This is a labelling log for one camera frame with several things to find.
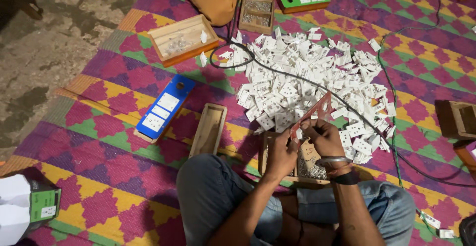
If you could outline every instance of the black wristband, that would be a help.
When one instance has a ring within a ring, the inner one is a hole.
[[[358,175],[352,170],[349,173],[334,177],[330,181],[341,185],[356,185],[358,183]]]

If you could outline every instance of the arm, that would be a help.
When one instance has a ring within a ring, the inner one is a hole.
[[[289,129],[269,147],[266,172],[256,187],[240,203],[208,241],[208,245],[249,245],[259,218],[279,182],[294,169],[298,159],[298,143],[289,138]]]
[[[345,156],[340,141],[339,130],[334,125],[321,119],[304,121],[301,124],[304,133],[314,143],[314,148],[322,157]],[[345,166],[346,162],[328,164],[327,172]],[[333,176],[340,176],[352,172],[350,167],[339,170]],[[342,230],[342,241],[345,245],[380,246],[385,245],[382,235],[378,231],[358,185],[341,185],[332,183],[339,212],[339,226]]]

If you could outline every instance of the cardboard box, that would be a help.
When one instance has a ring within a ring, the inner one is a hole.
[[[0,179],[0,246],[14,245],[30,230],[58,216],[61,189],[24,175]]]

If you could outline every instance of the blue jeans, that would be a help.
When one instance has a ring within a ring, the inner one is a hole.
[[[387,245],[408,245],[415,220],[411,195],[388,182],[372,180],[358,185]],[[200,154],[187,160],[177,176],[178,201],[187,245],[204,245],[252,189],[251,184],[217,156]],[[297,198],[300,220],[338,223],[332,188],[298,189]],[[282,214],[281,201],[272,196],[250,244],[273,243],[281,232]]]

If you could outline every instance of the colorful rug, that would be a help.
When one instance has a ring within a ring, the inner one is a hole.
[[[380,41],[402,26],[432,25],[436,8],[437,0],[331,0],[325,10],[283,15],[277,9],[274,25],[289,33],[318,26],[323,40],[347,41],[370,51],[369,39]],[[442,0],[440,26],[391,36],[382,53],[398,94],[397,146],[417,167],[437,177],[455,174],[462,166],[452,150],[455,141],[441,136],[434,101],[476,103],[476,35],[470,29],[476,25],[475,8],[476,2]],[[0,175],[33,166],[63,188],[59,217],[30,235],[38,245],[185,245],[175,180],[208,102],[228,107],[219,153],[240,174],[257,178],[259,139],[252,133],[258,126],[248,122],[234,96],[247,82],[244,73],[200,67],[198,57],[164,68],[146,37],[150,29],[196,14],[186,0],[138,0],[82,73],[57,91],[55,106],[14,156],[0,166]],[[223,28],[216,31],[226,33]],[[243,34],[244,42],[258,36]],[[134,136],[134,126],[177,73],[197,85],[165,137],[150,145]],[[387,85],[383,73],[376,82]],[[391,154],[378,151],[360,169],[365,179],[397,184]],[[401,172],[418,208],[442,227],[458,235],[461,219],[476,213],[476,189],[433,182],[402,162]],[[466,168],[453,182],[474,183]],[[416,217],[410,245],[453,244],[461,242],[432,236]]]

